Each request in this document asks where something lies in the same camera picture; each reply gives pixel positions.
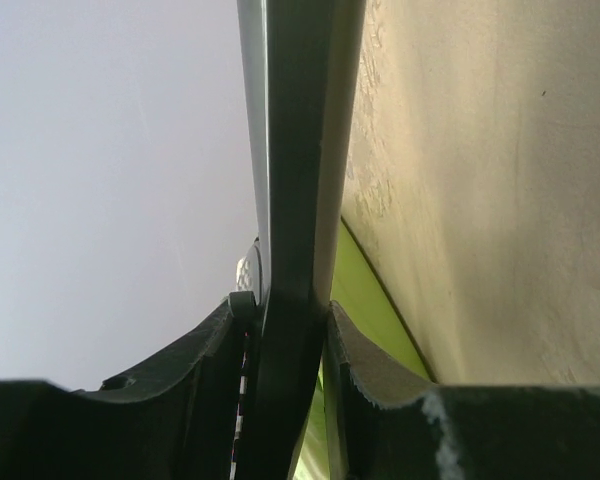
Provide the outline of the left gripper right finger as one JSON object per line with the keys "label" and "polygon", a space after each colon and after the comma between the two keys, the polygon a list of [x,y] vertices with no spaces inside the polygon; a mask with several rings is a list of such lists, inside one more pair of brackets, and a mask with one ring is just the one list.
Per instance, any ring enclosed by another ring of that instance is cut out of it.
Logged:
{"label": "left gripper right finger", "polygon": [[339,305],[323,365],[335,479],[600,479],[600,387],[435,384]]}

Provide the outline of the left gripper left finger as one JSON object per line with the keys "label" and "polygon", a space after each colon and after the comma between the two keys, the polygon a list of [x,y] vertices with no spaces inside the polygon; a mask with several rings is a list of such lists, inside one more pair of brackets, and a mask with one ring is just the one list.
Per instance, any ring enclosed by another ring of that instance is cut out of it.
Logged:
{"label": "left gripper left finger", "polygon": [[243,336],[228,303],[97,391],[0,381],[0,479],[226,479]]}

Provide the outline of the grey shower head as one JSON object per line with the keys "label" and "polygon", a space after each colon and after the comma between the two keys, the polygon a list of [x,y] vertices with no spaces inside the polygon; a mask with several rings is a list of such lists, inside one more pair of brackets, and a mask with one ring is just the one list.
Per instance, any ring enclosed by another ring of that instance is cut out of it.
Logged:
{"label": "grey shower head", "polygon": [[322,354],[365,5],[242,1],[261,293],[236,475],[289,479]]}

